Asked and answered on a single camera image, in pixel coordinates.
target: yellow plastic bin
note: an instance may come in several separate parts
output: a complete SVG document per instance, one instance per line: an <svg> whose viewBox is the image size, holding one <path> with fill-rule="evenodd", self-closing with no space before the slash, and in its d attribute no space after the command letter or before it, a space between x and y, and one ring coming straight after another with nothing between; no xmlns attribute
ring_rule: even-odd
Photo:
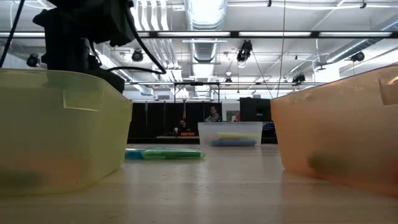
<svg viewBox="0 0 398 224"><path fill-rule="evenodd" d="M0 69L0 195L66 192L124 161L132 103L82 73Z"/></svg>

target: spotlight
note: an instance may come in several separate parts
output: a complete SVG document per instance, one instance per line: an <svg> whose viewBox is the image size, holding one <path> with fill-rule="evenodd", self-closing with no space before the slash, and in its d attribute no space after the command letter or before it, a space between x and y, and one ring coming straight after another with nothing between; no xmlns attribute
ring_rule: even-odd
<svg viewBox="0 0 398 224"><path fill-rule="evenodd" d="M362 62L365 59L365 54L362 52L358 52L357 54L354 54L351 56L350 60L353 62Z"/></svg>
<svg viewBox="0 0 398 224"><path fill-rule="evenodd" d="M144 59L144 56L141 53L141 49L134 50L134 53L131 56L133 62L141 62Z"/></svg>
<svg viewBox="0 0 398 224"><path fill-rule="evenodd" d="M250 57L250 52L253 50L253 46L251 45L250 40L244 40L243 45L241 49L238 52L238 56L236 57L236 60L238 62L245 62L248 60Z"/></svg>
<svg viewBox="0 0 398 224"><path fill-rule="evenodd" d="M29 58L26 60L26 64L29 67L37 67L38 62L39 62L38 54L31 54Z"/></svg>

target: ventilation duct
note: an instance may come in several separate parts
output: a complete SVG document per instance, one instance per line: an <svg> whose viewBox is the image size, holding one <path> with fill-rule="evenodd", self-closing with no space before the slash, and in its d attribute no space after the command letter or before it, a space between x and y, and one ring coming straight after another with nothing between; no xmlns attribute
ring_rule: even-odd
<svg viewBox="0 0 398 224"><path fill-rule="evenodd" d="M220 30L224 24L227 0L184 0L185 17L187 18L188 30ZM192 43L190 50L193 62L210 63L217 53L215 43ZM214 65L193 65L195 76L209 78L213 73ZM207 95L197 91L198 96Z"/></svg>
<svg viewBox="0 0 398 224"><path fill-rule="evenodd" d="M398 31L398 17L394 16L383 24L375 27L374 30L381 31ZM331 53L326 62L336 63L344 60L380 41L383 39L366 39L366 40L355 40L345 45L344 47L338 49L337 51Z"/></svg>

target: ceiling duct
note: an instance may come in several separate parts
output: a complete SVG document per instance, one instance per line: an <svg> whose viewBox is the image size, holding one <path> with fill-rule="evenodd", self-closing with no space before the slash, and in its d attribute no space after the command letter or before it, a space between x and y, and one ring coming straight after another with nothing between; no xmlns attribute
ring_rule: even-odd
<svg viewBox="0 0 398 224"><path fill-rule="evenodd" d="M394 16L386 22L375 27L374 30L381 31L398 31L398 17ZM327 63L336 63L344 60L380 41L383 39L365 39L365 40L354 40L337 51L331 53L327 58Z"/></svg>
<svg viewBox="0 0 398 224"><path fill-rule="evenodd" d="M185 15L189 30L220 30L224 24L227 0L185 0ZM191 44L193 58L197 62L211 62L217 52L217 44Z"/></svg>

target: table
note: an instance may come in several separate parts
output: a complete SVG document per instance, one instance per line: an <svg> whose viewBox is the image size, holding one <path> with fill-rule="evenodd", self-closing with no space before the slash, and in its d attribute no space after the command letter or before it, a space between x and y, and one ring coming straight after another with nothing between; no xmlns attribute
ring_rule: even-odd
<svg viewBox="0 0 398 224"><path fill-rule="evenodd" d="M1 223L398 223L396 198L284 172L277 145L203 150L202 161L126 161L76 192L1 198Z"/></svg>
<svg viewBox="0 0 398 224"><path fill-rule="evenodd" d="M199 139L199 136L157 136L157 139Z"/></svg>

